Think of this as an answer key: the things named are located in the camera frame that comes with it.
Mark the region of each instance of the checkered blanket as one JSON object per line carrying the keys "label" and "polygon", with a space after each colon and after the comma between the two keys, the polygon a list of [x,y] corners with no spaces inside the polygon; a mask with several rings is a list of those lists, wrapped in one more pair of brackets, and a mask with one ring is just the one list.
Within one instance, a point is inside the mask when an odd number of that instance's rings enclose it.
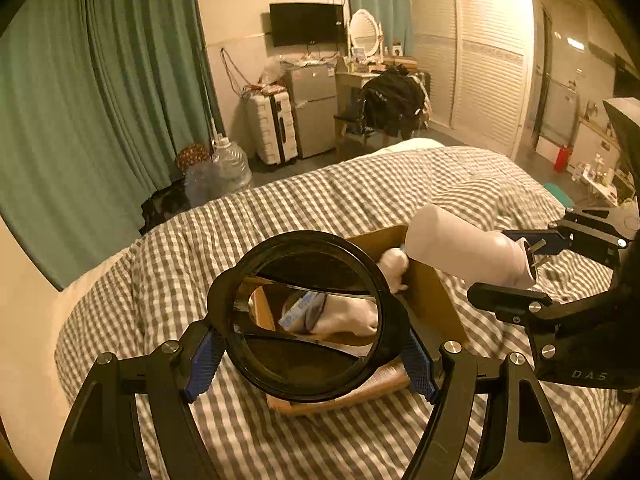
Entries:
{"label": "checkered blanket", "polygon": [[[406,224],[433,202],[484,230],[543,228],[563,215],[542,186],[495,153],[455,147],[355,159],[210,202],[151,231],[78,303],[64,325],[56,364],[69,402],[95,357],[147,354],[179,338],[206,313],[215,276],[268,237],[299,229],[347,237]],[[472,308],[463,283],[440,275],[477,354],[519,351],[524,331]],[[610,271],[565,251],[541,268],[538,285],[557,301],[606,290]],[[576,478],[600,449],[621,409],[608,390],[543,383]],[[468,478],[486,399],[478,396],[458,465]],[[138,399],[145,450],[165,478],[145,398]],[[192,406],[222,478],[397,479],[422,436],[431,407],[406,388],[352,408],[296,418],[270,411],[265,395],[225,356],[212,387]]]}

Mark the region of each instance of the red bottle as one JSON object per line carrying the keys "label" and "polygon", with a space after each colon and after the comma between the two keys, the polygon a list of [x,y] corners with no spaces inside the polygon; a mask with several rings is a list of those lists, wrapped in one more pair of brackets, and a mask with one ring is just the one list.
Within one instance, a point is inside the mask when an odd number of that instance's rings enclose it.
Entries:
{"label": "red bottle", "polygon": [[556,163],[554,164],[554,170],[558,173],[562,173],[566,169],[566,164],[569,161],[569,155],[571,155],[571,149],[568,146],[563,146],[558,151],[556,157]]}

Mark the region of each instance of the black bag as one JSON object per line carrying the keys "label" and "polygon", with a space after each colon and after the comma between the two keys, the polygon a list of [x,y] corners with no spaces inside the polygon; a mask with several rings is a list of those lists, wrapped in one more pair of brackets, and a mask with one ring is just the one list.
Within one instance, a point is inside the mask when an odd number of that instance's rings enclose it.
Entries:
{"label": "black bag", "polygon": [[362,87],[360,133],[372,128],[407,140],[420,125],[423,107],[422,88],[407,69],[402,65],[389,68]]}

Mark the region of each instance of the light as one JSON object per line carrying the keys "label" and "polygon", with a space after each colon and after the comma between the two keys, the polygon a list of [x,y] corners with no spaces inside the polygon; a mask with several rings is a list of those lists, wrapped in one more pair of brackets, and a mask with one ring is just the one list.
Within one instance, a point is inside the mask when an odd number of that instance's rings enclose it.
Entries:
{"label": "light", "polygon": [[584,45],[580,41],[575,41],[574,38],[567,38],[566,42],[578,50],[584,50]]}

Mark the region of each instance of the checkered bedspread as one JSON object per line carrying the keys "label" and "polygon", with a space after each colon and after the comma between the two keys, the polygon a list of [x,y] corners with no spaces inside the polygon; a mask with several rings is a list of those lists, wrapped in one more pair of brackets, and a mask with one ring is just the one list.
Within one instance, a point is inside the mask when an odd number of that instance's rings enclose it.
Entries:
{"label": "checkered bedspread", "polygon": [[[95,357],[146,354],[179,338],[206,313],[215,276],[265,238],[313,229],[353,237],[406,224],[433,202],[482,228],[543,228],[562,206],[507,158],[455,147],[355,159],[210,202],[159,226],[78,303],[64,325],[56,364],[69,402]],[[529,358],[524,331],[466,302],[463,283],[440,275],[477,354]],[[541,268],[539,286],[558,301],[606,290],[610,271],[564,252]],[[615,394],[543,383],[558,418],[576,478],[600,449],[621,409]],[[486,402],[478,396],[458,465],[468,478]],[[155,478],[165,478],[150,410],[138,399],[145,449]],[[287,418],[225,356],[212,387],[192,406],[222,478],[398,479],[422,436],[431,407],[406,388],[334,412]]]}

